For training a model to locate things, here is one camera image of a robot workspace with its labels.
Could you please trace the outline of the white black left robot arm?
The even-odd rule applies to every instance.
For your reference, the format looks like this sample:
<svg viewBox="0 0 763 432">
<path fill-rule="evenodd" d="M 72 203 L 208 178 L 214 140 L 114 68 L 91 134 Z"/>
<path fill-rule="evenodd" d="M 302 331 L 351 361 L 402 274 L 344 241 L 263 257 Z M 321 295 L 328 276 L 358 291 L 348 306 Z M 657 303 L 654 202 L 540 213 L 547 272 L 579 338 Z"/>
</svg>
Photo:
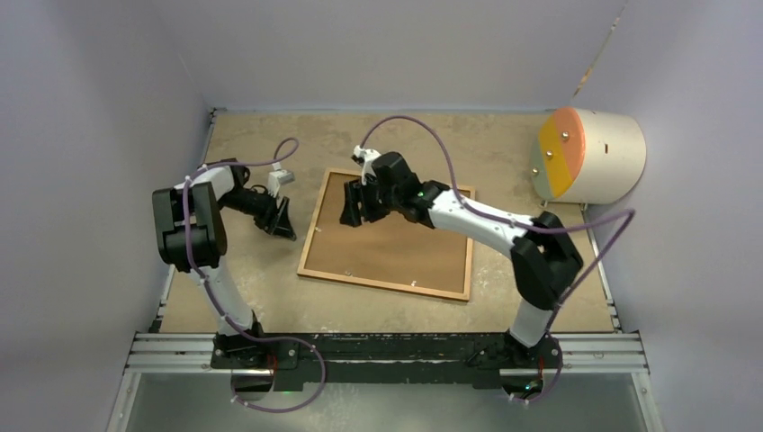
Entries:
<svg viewBox="0 0 763 432">
<path fill-rule="evenodd" d="M 219 317 L 215 353 L 236 358 L 247 368 L 268 356 L 265 333 L 244 302 L 225 256 L 228 237 L 221 211 L 230 208 L 252 217 L 264 233 L 294 240 L 289 199 L 280 193 L 294 173 L 274 163 L 265 184 L 248 185 L 250 170 L 235 158 L 202 165 L 181 184 L 152 194 L 157 250 L 162 260 L 189 275 L 204 291 Z"/>
</svg>

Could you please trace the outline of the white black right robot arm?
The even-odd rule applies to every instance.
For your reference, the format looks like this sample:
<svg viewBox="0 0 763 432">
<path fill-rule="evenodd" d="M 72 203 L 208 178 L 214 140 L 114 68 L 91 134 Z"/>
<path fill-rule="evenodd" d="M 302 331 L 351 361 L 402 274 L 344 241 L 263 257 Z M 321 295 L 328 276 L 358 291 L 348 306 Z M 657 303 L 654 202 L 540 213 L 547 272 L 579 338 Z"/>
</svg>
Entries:
<svg viewBox="0 0 763 432">
<path fill-rule="evenodd" d="M 352 159 L 361 176 L 344 186 L 340 223 L 358 227 L 396 212 L 433 230 L 463 234 L 507 257 L 521 302 L 507 331 L 505 353 L 518 366 L 535 360 L 563 292 L 583 266 L 561 220 L 548 211 L 536 217 L 502 211 L 436 180 L 422 182 L 398 152 L 355 148 Z"/>
</svg>

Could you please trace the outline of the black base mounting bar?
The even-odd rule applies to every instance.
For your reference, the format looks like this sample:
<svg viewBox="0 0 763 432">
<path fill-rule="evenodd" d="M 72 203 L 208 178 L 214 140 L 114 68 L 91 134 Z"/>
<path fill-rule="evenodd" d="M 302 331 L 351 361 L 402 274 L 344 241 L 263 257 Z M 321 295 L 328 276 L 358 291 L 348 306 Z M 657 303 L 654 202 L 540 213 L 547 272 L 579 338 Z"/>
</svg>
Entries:
<svg viewBox="0 0 763 432">
<path fill-rule="evenodd" d="M 559 365 L 561 348 L 545 337 L 528 355 L 507 343 L 507 332 L 272 333 L 263 356 L 210 359 L 213 370 L 261 370 L 277 391 L 306 383 L 468 384 L 474 389 L 534 392 L 540 374 Z"/>
</svg>

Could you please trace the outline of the cream cylinder with coloured lid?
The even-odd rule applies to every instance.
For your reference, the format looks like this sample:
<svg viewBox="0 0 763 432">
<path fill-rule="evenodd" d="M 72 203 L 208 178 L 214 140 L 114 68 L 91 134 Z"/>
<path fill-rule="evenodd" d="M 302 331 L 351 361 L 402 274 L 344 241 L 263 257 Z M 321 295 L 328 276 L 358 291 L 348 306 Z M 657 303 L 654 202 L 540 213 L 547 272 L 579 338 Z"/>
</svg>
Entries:
<svg viewBox="0 0 763 432">
<path fill-rule="evenodd" d="M 530 179 L 546 202 L 610 204 L 642 176 L 647 149 L 630 116 L 565 106 L 543 123 L 530 150 Z"/>
</svg>

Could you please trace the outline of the aluminium rail frame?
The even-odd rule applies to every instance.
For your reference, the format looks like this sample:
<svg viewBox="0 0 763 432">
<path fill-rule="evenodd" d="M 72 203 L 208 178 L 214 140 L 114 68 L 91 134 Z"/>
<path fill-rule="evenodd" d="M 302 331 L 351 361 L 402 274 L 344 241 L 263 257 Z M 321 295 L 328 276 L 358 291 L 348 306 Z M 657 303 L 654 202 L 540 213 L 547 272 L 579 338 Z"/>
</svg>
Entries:
<svg viewBox="0 0 763 432">
<path fill-rule="evenodd" d="M 150 374 L 225 374 L 273 379 L 278 391 L 306 383 L 468 384 L 529 403 L 563 374 L 622 374 L 644 426 L 663 424 L 637 334 L 564 333 L 527 348 L 505 332 L 282 333 L 255 342 L 211 334 L 139 333 L 133 339 L 108 429 L 124 431 Z"/>
</svg>

